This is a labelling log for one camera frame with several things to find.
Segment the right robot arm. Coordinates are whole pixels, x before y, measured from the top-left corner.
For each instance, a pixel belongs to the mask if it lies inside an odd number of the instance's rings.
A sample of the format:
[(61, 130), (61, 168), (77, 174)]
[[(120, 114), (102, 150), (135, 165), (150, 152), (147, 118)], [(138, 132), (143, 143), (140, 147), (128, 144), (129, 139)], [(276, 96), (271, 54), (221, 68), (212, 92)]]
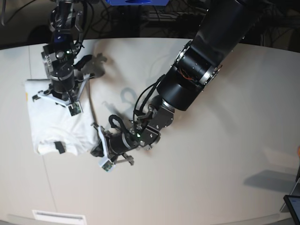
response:
[(39, 91), (33, 100), (47, 99), (67, 108), (71, 113), (82, 112), (80, 97), (91, 74), (76, 75), (92, 60), (92, 55), (83, 56), (75, 61), (84, 48), (84, 30), (91, 0), (81, 0), (81, 10), (75, 10), (76, 0), (58, 0), (56, 8), (49, 17), (51, 40), (41, 52), (43, 65), (50, 84), (47, 90)]

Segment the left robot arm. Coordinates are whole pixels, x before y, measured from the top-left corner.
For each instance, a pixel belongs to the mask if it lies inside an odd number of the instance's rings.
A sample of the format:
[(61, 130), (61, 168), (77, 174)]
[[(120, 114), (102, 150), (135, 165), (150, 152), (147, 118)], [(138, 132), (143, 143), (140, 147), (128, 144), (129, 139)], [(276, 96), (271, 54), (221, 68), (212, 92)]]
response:
[(99, 141), (91, 155), (101, 158), (105, 167), (117, 164), (119, 156), (133, 164), (128, 152), (151, 148), (160, 140), (161, 130), (172, 124), (175, 111), (186, 111), (191, 106), (266, 7), (264, 0), (213, 3), (196, 36), (184, 45), (168, 72), (144, 90), (144, 100), (136, 101), (131, 126), (127, 127), (119, 116), (110, 115), (109, 123), (116, 133), (97, 127)]

